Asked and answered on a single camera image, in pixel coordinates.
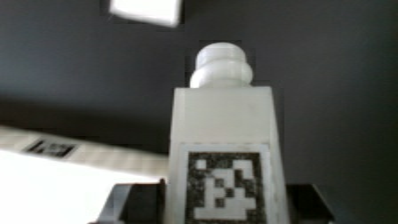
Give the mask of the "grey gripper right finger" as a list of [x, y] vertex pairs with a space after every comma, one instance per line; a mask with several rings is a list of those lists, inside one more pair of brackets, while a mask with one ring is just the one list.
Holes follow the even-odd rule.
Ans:
[[288, 184], [292, 224], [336, 224], [331, 206], [315, 184]]

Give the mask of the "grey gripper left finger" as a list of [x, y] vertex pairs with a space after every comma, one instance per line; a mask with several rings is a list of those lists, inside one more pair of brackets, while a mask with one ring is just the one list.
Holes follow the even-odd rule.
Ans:
[[166, 180], [116, 184], [98, 218], [88, 224], [164, 224]]

